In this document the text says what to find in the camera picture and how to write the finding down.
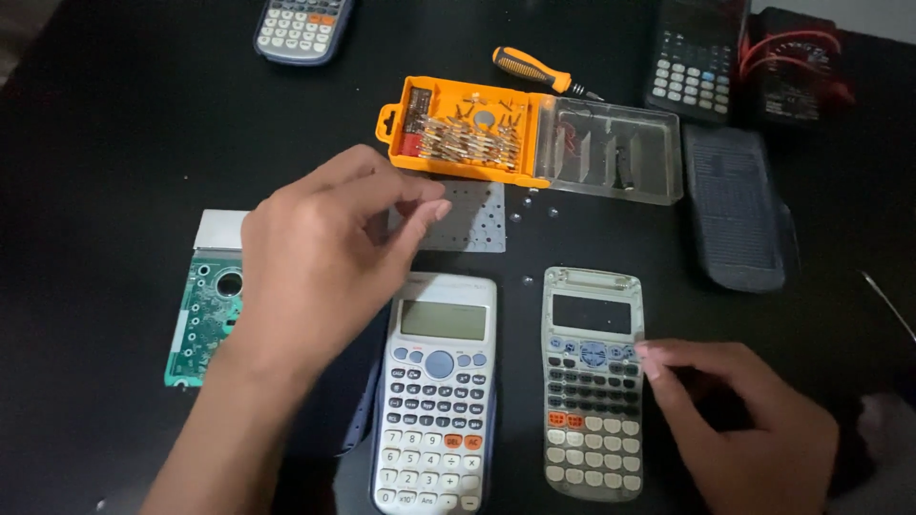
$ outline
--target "calculator keypad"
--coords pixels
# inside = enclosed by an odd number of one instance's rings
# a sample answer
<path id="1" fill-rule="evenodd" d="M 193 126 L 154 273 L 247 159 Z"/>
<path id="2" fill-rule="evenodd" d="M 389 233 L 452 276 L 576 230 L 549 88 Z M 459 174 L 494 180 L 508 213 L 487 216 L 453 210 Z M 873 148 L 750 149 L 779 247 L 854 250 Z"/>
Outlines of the calculator keypad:
<path id="1" fill-rule="evenodd" d="M 634 498 L 642 488 L 642 368 L 632 345 L 553 336 L 546 350 L 545 476 L 583 499 Z M 554 357 L 575 366 L 557 367 Z"/>
<path id="2" fill-rule="evenodd" d="M 663 37 L 652 94 L 727 115 L 734 50 L 729 46 L 690 45 L 683 34 L 670 31 Z"/>
<path id="3" fill-rule="evenodd" d="M 317 58 L 328 51 L 342 2 L 271 2 L 257 36 L 262 51 L 288 58 Z"/>
<path id="4" fill-rule="evenodd" d="M 493 383 L 487 361 L 481 353 L 390 351 L 373 486 L 382 512 L 478 510 Z"/>

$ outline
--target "transparent calculator casing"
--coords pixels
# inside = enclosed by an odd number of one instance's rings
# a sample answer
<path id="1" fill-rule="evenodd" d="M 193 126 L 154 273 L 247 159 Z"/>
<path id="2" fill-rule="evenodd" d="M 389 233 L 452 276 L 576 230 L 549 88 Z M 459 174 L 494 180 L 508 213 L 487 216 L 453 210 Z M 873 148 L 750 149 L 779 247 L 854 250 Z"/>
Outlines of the transparent calculator casing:
<path id="1" fill-rule="evenodd" d="M 544 95 L 537 127 L 533 177 L 552 189 L 659 205 L 683 196 L 677 115 Z"/>
<path id="2" fill-rule="evenodd" d="M 578 499 L 635 499 L 643 476 L 642 367 L 633 348 L 645 332 L 639 280 L 548 268 L 542 309 L 547 482 Z"/>

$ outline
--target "screwdriver bit set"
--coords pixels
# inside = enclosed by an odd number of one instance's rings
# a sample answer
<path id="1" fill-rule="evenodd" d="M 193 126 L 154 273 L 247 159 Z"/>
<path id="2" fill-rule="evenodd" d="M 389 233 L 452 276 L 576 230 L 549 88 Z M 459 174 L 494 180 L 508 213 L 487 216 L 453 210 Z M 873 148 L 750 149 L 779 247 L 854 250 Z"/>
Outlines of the screwdriver bit set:
<path id="1" fill-rule="evenodd" d="M 678 117 L 544 93 L 408 77 L 376 137 L 395 166 L 671 205 L 683 196 Z"/>

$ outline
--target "green circuit board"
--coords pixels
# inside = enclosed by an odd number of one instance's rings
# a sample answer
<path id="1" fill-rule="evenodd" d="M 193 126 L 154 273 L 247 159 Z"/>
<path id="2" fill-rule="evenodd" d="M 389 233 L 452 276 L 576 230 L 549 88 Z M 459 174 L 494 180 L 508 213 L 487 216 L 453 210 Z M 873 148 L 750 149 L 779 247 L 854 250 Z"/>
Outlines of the green circuit board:
<path id="1" fill-rule="evenodd" d="M 203 384 L 213 352 L 242 311 L 242 287 L 241 252 L 194 253 L 166 365 L 166 386 Z"/>

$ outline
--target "gray calculator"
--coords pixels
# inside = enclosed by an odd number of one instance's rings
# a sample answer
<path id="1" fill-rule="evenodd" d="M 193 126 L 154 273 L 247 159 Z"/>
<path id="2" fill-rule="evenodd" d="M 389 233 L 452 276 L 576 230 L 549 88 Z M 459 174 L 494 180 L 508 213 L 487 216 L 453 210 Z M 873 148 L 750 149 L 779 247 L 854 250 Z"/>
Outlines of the gray calculator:
<path id="1" fill-rule="evenodd" d="M 620 502 L 642 490 L 639 279 L 580 268 L 544 274 L 544 475 L 560 492 Z"/>
<path id="2" fill-rule="evenodd" d="M 255 49 L 282 64 L 324 64 L 337 50 L 353 1 L 268 0 Z"/>

